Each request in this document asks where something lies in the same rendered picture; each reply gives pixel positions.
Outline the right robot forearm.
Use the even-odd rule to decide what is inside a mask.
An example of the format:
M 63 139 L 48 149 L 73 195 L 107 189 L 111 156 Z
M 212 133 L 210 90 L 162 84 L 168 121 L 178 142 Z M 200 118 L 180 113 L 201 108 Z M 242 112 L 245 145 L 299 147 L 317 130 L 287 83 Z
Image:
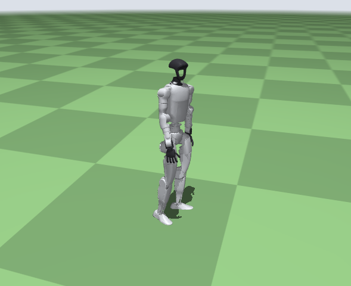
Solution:
M 164 134 L 166 146 L 171 147 L 172 146 L 172 143 L 171 143 L 172 135 L 170 134 L 171 133 L 170 125 L 168 123 L 166 123 L 166 116 L 161 115 L 159 118 L 159 121 L 160 121 L 160 127 L 163 131 L 163 134 Z

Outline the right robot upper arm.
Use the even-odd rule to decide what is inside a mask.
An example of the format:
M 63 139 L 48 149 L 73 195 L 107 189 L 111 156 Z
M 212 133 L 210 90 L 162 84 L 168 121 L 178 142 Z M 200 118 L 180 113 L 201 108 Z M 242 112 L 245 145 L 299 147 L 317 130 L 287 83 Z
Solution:
M 166 116 L 166 123 L 170 121 L 170 116 L 166 114 L 168 98 L 170 97 L 170 87 L 161 88 L 158 90 L 157 96 L 159 98 L 159 118 L 161 115 Z

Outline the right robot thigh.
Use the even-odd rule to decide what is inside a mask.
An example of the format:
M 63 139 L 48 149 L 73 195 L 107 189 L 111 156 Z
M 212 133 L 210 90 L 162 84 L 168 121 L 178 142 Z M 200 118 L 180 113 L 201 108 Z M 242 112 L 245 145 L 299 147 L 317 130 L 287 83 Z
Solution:
M 173 146 L 174 146 L 173 149 L 177 153 L 175 143 L 173 143 Z M 165 140 L 160 143 L 159 149 L 160 149 L 161 152 L 166 153 L 167 149 L 166 149 L 166 146 L 165 146 Z M 177 155 L 175 157 L 176 157 L 176 159 L 178 161 Z M 168 157 L 168 160 L 169 160 L 169 157 Z M 172 162 L 172 158 L 171 158 L 171 162 Z M 173 163 L 173 162 L 170 163 L 170 161 L 167 162 L 166 155 L 164 156 L 164 160 L 163 160 L 164 177 L 162 177 L 162 178 L 165 179 L 167 188 L 169 187 L 170 184 L 173 183 L 173 180 L 174 180 L 175 175 L 176 175 L 177 162 L 175 161 L 175 159 L 174 159 L 174 162 L 175 163 Z

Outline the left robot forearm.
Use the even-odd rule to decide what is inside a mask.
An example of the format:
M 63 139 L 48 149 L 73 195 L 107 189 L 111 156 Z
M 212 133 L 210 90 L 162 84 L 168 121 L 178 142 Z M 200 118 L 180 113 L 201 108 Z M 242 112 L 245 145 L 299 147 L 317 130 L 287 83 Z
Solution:
M 190 133 L 190 129 L 192 128 L 192 114 L 186 115 L 185 118 L 185 132 Z

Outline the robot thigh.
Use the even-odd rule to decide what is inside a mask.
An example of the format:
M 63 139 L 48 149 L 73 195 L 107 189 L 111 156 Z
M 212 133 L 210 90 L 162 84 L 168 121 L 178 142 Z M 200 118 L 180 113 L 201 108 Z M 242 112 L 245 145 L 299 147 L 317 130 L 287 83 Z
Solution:
M 177 153 L 175 143 L 173 143 L 173 146 L 174 146 L 173 149 Z M 166 149 L 166 146 L 165 146 L 165 140 L 160 143 L 159 149 L 160 149 L 161 152 L 166 153 L 167 149 Z M 176 159 L 178 161 L 177 155 L 175 157 L 176 157 Z M 169 160 L 169 157 L 168 157 L 168 160 Z M 172 158 L 171 158 L 171 162 L 172 162 Z M 174 159 L 174 162 L 175 163 L 173 163 L 173 162 L 170 163 L 170 161 L 167 162 L 166 155 L 164 156 L 164 160 L 163 160 L 164 177 L 162 177 L 162 178 L 165 179 L 167 188 L 169 187 L 170 184 L 173 183 L 173 180 L 174 180 L 175 175 L 176 175 L 177 162 L 175 161 L 175 159 Z
M 179 144 L 182 144 L 179 147 L 180 148 L 179 156 L 180 156 L 181 166 L 177 167 L 177 169 L 176 169 L 175 177 L 177 179 L 182 178 L 186 174 L 188 167 L 190 165 L 191 152 L 192 152 L 190 136 L 183 132 L 182 141 Z

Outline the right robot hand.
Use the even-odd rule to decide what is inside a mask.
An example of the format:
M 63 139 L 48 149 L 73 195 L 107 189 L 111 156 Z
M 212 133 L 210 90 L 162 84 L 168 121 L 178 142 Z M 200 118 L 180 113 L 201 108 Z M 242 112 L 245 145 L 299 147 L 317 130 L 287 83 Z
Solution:
M 177 155 L 179 158 L 180 158 L 180 156 L 173 149 L 174 146 L 173 146 L 173 141 L 172 140 L 171 140 L 171 143 L 172 143 L 171 147 L 167 147 L 166 143 L 165 143 L 165 146 L 166 146 L 166 149 L 167 149 L 167 151 L 166 151 L 166 159 L 167 159 L 167 162 L 170 161 L 170 163 L 172 163 L 172 162 L 175 163 L 174 159 L 175 159 L 176 162 L 178 162 L 175 156 Z M 168 160 L 168 157 L 169 157 L 169 160 Z M 171 162 L 171 158 L 172 158 L 172 162 Z

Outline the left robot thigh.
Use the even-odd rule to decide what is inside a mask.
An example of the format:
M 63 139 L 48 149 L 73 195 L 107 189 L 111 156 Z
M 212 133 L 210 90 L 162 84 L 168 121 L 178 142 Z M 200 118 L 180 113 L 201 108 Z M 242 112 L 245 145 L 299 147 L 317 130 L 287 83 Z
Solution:
M 192 152 L 190 136 L 183 132 L 182 141 L 179 144 L 182 144 L 179 147 L 180 148 L 179 156 L 180 156 L 181 166 L 177 167 L 177 169 L 176 169 L 175 177 L 177 179 L 182 178 L 186 174 L 188 167 L 190 165 L 191 152 Z

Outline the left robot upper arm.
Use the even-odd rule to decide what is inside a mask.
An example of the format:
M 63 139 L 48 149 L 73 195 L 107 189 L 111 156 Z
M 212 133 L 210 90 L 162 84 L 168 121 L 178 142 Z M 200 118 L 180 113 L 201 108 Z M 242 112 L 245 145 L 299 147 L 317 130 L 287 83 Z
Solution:
M 192 94 L 194 92 L 194 87 L 192 85 L 187 84 L 190 87 L 190 97 L 189 97 L 189 101 L 188 101 L 188 110 L 187 110 L 187 115 L 191 115 L 192 112 L 194 111 L 193 106 L 191 106 L 191 102 L 192 102 Z

